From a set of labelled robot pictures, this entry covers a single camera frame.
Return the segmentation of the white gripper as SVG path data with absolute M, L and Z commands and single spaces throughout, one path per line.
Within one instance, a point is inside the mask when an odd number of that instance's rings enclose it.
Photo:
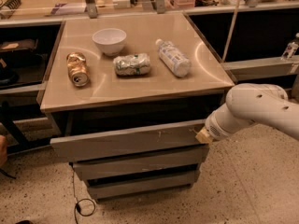
M 216 120 L 215 112 L 212 112 L 206 119 L 205 128 L 195 136 L 201 144 L 209 144 L 214 140 L 220 141 L 232 135 L 225 131 Z

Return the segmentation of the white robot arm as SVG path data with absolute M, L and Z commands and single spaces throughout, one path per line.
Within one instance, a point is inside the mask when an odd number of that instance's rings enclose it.
M 220 141 L 255 124 L 299 140 L 299 104 L 290 102 L 277 85 L 236 85 L 227 92 L 225 103 L 208 116 L 196 139 L 202 144 Z

